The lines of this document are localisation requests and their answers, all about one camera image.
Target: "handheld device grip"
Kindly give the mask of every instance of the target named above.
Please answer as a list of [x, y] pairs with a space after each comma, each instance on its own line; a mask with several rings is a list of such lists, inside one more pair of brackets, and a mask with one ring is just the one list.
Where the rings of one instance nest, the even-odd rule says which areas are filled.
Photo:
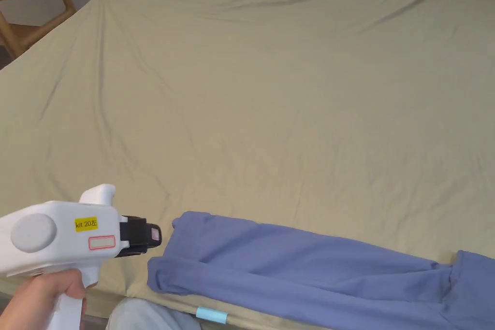
[[65, 294], [58, 297], [46, 330], [79, 330], [83, 300]]

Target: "light blue tape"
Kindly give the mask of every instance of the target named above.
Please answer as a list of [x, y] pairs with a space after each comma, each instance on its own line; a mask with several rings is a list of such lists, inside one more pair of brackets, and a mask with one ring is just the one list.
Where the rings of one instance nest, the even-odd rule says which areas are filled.
[[198, 310], [196, 311], [196, 316], [198, 318], [207, 319], [208, 321], [212, 322], [218, 322], [219, 324], [227, 324], [227, 314], [228, 313], [204, 307], [198, 307]]

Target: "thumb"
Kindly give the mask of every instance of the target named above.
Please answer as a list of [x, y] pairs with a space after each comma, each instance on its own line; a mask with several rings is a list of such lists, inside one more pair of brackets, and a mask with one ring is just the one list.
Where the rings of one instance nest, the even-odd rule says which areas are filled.
[[76, 299], [82, 299], [86, 296], [86, 289], [83, 285], [82, 274], [80, 270], [72, 269], [57, 273], [43, 274], [46, 289], [53, 296], [65, 293], [67, 296]]

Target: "bed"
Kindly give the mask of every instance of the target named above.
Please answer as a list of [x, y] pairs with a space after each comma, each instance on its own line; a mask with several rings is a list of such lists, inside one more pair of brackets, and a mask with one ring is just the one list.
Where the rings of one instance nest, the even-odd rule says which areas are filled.
[[[1, 213], [112, 183], [165, 242], [195, 210], [495, 258], [494, 2], [91, 0], [0, 71]], [[107, 262], [88, 313], [132, 296], [309, 328], [153, 293], [163, 248]]]

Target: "light gray pants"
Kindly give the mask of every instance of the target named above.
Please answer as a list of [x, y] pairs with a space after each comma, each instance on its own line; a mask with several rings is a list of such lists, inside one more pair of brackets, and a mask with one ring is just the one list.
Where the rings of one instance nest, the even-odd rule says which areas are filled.
[[144, 300], [125, 298], [113, 310], [106, 330], [201, 330], [187, 313], [174, 311]]

